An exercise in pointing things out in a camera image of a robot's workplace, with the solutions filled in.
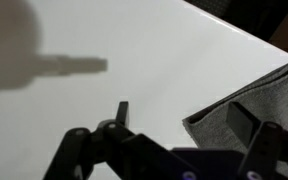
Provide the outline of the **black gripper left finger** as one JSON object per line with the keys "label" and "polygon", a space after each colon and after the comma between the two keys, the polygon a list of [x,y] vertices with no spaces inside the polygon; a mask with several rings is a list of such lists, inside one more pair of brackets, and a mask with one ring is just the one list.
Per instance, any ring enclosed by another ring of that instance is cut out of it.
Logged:
{"label": "black gripper left finger", "polygon": [[96,130],[73,128],[64,135],[43,180],[88,180],[96,164],[106,163],[121,180],[141,180],[140,164],[126,147],[134,136],[128,129],[129,103],[119,103],[115,119]]}

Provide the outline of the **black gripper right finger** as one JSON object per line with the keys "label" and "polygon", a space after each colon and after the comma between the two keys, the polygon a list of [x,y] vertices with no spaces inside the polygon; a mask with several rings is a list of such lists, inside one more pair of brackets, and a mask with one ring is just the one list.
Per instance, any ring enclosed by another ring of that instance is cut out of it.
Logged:
{"label": "black gripper right finger", "polygon": [[288,180],[276,170],[288,165],[288,131],[271,121],[260,121],[238,102],[228,105],[226,123],[247,148],[238,170],[240,180]]}

